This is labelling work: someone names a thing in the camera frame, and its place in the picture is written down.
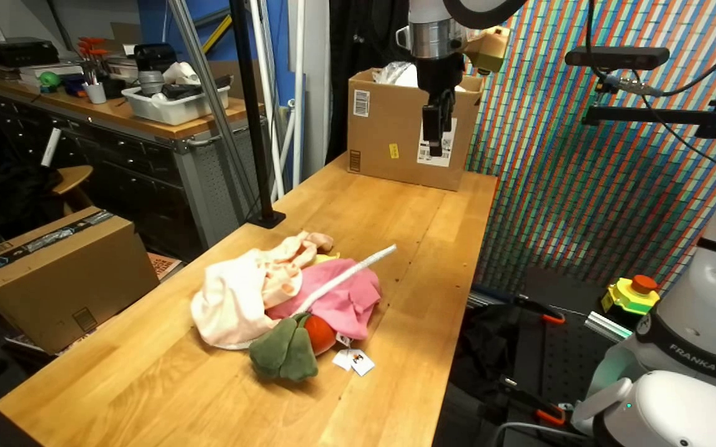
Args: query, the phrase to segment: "white machine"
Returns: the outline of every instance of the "white machine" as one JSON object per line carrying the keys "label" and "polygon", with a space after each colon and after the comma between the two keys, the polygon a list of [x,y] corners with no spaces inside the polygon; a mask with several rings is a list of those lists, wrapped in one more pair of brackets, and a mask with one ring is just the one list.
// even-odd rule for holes
{"label": "white machine", "polygon": [[[526,0],[410,0],[409,41],[430,92],[424,129],[439,152],[461,81],[461,30],[512,16]],[[638,335],[614,344],[577,405],[575,430],[603,445],[716,447],[716,211],[681,277]]]}

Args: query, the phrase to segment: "wooden tabletop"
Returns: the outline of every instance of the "wooden tabletop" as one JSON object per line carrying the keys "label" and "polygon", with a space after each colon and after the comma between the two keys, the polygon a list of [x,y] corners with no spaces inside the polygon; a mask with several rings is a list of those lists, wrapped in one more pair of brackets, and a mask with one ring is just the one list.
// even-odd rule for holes
{"label": "wooden tabletop", "polygon": [[[91,103],[91,101],[84,101],[81,96],[71,96],[65,92],[40,93],[37,86],[21,85],[12,78],[0,78],[0,96],[16,98],[22,103],[34,103],[40,108],[51,108],[58,114],[77,117],[84,122],[114,122],[121,127],[130,127],[135,132],[155,134],[162,139],[185,139],[185,135],[195,135],[195,134],[215,129],[211,117],[203,117],[203,119],[172,127],[172,124],[160,124],[160,122],[147,122],[147,119],[135,117],[135,112],[124,96],[111,98],[104,103]],[[245,101],[231,96],[226,117],[230,119],[245,119]]]}
{"label": "wooden tabletop", "polygon": [[[276,202],[271,231],[241,226],[121,318],[0,399],[40,445],[434,445],[450,363],[498,181],[466,173],[441,190],[353,173],[347,157]],[[384,301],[364,350],[365,376],[334,353],[309,384],[259,381],[245,353],[204,348],[190,301],[204,268],[327,231],[377,263]]]}

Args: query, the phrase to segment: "workbench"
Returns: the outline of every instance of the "workbench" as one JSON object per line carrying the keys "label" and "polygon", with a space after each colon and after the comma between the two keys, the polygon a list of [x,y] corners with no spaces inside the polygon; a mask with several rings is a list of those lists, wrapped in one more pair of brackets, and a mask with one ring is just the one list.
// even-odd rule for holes
{"label": "workbench", "polygon": [[[0,399],[40,445],[434,445],[498,179],[461,190],[357,173],[336,158],[276,207],[276,229],[241,226],[123,315]],[[323,354],[306,384],[261,381],[246,353],[208,348],[190,315],[204,268],[323,231],[347,258],[377,263],[384,301],[360,344],[365,376]]]}
{"label": "workbench", "polygon": [[149,251],[183,261],[231,234],[256,200],[245,101],[231,96],[226,117],[230,171],[219,163],[224,148],[211,117],[170,127],[135,117],[127,98],[91,103],[0,78],[0,140],[40,160],[52,127],[62,129],[55,165],[93,163],[91,199],[135,220]]}

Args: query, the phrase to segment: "red fabric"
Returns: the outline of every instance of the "red fabric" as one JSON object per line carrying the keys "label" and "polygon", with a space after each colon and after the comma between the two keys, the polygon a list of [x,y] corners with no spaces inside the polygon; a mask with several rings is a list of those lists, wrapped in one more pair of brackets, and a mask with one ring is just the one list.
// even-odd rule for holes
{"label": "red fabric", "polygon": [[[339,258],[305,271],[305,288],[297,297],[270,308],[271,318],[290,318],[302,303],[323,283],[352,268],[357,261]],[[368,337],[368,319],[382,301],[382,281],[370,268],[358,271],[353,277],[327,293],[311,306],[311,313],[323,318],[334,330],[352,339]]]}

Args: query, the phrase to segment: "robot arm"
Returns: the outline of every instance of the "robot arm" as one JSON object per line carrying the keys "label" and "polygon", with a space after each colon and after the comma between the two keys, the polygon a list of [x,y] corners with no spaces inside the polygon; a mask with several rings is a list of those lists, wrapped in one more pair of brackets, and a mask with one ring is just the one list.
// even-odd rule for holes
{"label": "robot arm", "polygon": [[424,135],[430,157],[441,157],[441,135],[450,129],[455,85],[462,78],[462,27],[482,30],[502,25],[526,0],[410,0],[404,47],[419,68],[419,86],[430,93],[424,108]]}

